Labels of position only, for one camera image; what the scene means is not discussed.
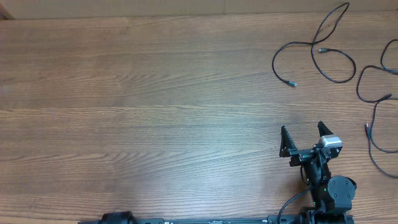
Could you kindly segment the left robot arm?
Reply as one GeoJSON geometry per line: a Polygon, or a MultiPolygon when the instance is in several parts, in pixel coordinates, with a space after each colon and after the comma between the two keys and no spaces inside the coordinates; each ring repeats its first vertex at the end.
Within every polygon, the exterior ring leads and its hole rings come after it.
{"type": "Polygon", "coordinates": [[[132,212],[113,212],[105,213],[99,224],[138,224],[132,212]]]}

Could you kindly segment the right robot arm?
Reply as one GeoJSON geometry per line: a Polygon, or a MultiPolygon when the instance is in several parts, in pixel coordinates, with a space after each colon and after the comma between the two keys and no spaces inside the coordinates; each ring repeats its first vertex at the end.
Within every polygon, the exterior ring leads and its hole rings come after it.
{"type": "Polygon", "coordinates": [[[276,216],[277,223],[353,223],[347,212],[357,189],[356,182],[342,175],[332,176],[328,162],[339,156],[343,148],[341,138],[326,125],[317,124],[320,139],[310,149],[298,149],[285,126],[281,127],[280,157],[290,158],[291,167],[300,167],[300,176],[307,189],[284,203],[276,216]],[[313,205],[303,207],[298,215],[283,215],[285,208],[297,198],[310,193],[313,205]]]}

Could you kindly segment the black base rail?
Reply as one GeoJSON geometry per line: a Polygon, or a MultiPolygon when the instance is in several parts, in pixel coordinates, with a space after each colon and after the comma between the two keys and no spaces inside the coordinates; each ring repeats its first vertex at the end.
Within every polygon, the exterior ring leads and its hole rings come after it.
{"type": "MultiPolygon", "coordinates": [[[[320,214],[315,215],[314,219],[307,220],[303,215],[269,215],[262,218],[210,218],[210,219],[176,219],[164,220],[163,218],[136,218],[138,224],[303,224],[303,223],[348,223],[354,224],[351,215],[333,216],[320,214]]],[[[99,224],[99,220],[80,221],[78,224],[99,224]]]]}

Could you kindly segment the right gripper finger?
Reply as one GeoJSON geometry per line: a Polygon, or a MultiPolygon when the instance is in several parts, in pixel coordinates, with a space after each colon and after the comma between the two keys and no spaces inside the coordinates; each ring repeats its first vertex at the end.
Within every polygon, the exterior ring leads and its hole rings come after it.
{"type": "Polygon", "coordinates": [[[320,137],[327,136],[327,135],[333,135],[333,133],[327,128],[327,126],[323,123],[323,121],[319,121],[317,124],[317,127],[318,127],[320,137]]]}
{"type": "Polygon", "coordinates": [[[297,150],[293,139],[291,138],[287,128],[283,125],[281,127],[281,144],[280,144],[280,157],[290,157],[294,151],[297,150]]]}

